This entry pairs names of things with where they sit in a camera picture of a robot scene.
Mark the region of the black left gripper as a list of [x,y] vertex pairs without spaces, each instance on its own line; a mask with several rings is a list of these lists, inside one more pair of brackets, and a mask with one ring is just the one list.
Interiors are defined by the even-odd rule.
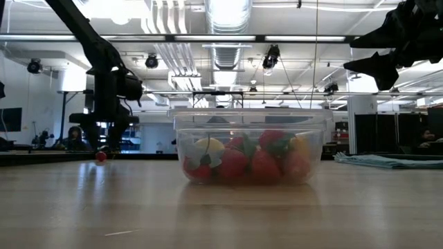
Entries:
[[109,148],[111,151],[118,151],[129,123],[139,123],[139,118],[133,116],[120,100],[139,103],[139,79],[123,71],[88,71],[87,74],[93,77],[93,90],[84,93],[93,96],[93,110],[88,114],[72,113],[69,122],[83,124],[82,129],[92,149],[98,148],[100,137],[100,128],[96,122],[114,122],[109,128]]

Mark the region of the dark wall monitor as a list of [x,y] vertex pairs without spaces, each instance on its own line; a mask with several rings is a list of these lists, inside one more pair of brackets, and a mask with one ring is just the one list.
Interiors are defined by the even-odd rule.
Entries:
[[22,108],[0,109],[0,131],[21,131]]

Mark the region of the grey horizontal truss pipe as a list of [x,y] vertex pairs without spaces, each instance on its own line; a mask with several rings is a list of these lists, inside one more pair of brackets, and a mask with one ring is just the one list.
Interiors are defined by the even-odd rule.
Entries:
[[357,96],[357,95],[379,95],[379,96],[443,96],[443,92],[311,92],[311,91],[143,91],[143,94],[156,95],[312,95],[312,96]]

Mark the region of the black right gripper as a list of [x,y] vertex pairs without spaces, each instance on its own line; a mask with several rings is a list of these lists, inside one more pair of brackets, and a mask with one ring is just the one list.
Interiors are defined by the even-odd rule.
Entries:
[[[382,25],[350,42],[351,48],[396,48],[398,65],[416,61],[436,64],[443,59],[443,0],[405,0],[386,14]],[[379,90],[390,90],[398,79],[389,55],[344,63],[349,71],[373,77]]]

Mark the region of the person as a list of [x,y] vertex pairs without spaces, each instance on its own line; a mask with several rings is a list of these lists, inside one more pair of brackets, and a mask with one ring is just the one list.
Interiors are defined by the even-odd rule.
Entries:
[[433,143],[443,142],[443,138],[438,138],[430,129],[424,128],[419,133],[418,147],[430,148]]
[[85,151],[86,145],[82,140],[81,128],[74,126],[69,129],[66,148],[70,151]]

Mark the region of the clear plastic tupperware container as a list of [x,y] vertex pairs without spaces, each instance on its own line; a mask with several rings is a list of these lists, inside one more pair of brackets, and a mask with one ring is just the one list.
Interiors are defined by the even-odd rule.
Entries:
[[[205,153],[194,146],[202,138],[215,138],[225,146],[223,151],[209,154],[212,163],[212,176],[207,181],[191,181],[198,184],[303,184],[313,175],[318,166],[323,151],[325,132],[328,123],[332,121],[331,111],[324,109],[173,109],[168,112],[176,132],[177,152],[183,170],[184,158],[188,157],[196,165]],[[273,156],[280,169],[281,178],[276,183],[256,183],[251,178],[251,161],[255,152],[263,150],[259,145],[259,137],[266,130],[280,130],[304,137],[310,146],[310,156],[304,156],[311,163],[311,173],[303,183],[297,183],[284,177],[283,163],[285,158],[293,152],[287,151],[284,156]],[[222,163],[221,157],[226,144],[235,137],[244,138],[244,151],[249,159],[245,176],[233,181],[220,179],[217,167]]]

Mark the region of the folded teal cloth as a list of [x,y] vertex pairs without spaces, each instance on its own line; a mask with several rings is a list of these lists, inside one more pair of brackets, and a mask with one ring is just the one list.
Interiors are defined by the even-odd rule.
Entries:
[[408,160],[376,155],[346,156],[342,152],[334,155],[334,160],[338,163],[383,169],[443,169],[443,160]]

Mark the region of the black frame beam with lights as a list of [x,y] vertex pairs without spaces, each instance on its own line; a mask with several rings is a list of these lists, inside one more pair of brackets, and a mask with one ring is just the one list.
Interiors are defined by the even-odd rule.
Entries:
[[[103,35],[103,39],[117,43],[301,43],[348,44],[359,36],[347,35]],[[0,42],[76,42],[73,35],[0,34]]]

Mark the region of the dark cabinet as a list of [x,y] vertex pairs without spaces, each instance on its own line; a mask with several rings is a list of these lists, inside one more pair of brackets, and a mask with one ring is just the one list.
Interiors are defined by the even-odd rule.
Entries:
[[429,108],[427,112],[430,132],[435,135],[431,149],[434,153],[443,155],[443,108]]

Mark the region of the shelf with boxes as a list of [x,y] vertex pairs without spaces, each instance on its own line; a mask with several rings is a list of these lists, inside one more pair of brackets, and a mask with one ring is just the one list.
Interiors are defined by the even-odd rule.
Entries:
[[348,122],[336,122],[332,133],[332,140],[336,143],[336,150],[343,153],[350,152]]

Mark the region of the black partition screen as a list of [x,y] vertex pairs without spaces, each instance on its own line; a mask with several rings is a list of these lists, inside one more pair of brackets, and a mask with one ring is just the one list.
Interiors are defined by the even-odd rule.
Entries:
[[412,147],[428,124],[425,113],[376,113],[374,117],[372,147],[360,154],[397,153],[403,147]]

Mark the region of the silver ventilation duct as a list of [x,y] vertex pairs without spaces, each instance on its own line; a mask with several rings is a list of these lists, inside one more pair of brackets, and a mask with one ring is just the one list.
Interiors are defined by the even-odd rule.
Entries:
[[[253,0],[204,0],[208,32],[216,35],[245,34]],[[212,48],[214,65],[231,70],[239,64],[241,48]]]

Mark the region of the black metal rack frame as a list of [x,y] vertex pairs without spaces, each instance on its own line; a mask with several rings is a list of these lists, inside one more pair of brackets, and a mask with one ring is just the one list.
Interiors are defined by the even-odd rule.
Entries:
[[[62,103],[62,121],[61,121],[61,134],[58,140],[59,145],[63,145],[66,149],[66,138],[63,138],[64,122],[66,117],[66,97],[69,94],[68,91],[63,91],[63,103]],[[82,140],[86,145],[85,151],[98,151],[100,147],[100,138],[97,149],[92,149],[88,140],[86,139],[85,132],[82,129],[82,125],[86,123],[95,122],[116,122],[119,114],[119,99],[114,95],[106,93],[100,93],[95,91],[93,93],[93,111],[90,113],[72,113],[69,116],[69,122],[78,123],[79,128],[82,130]]]

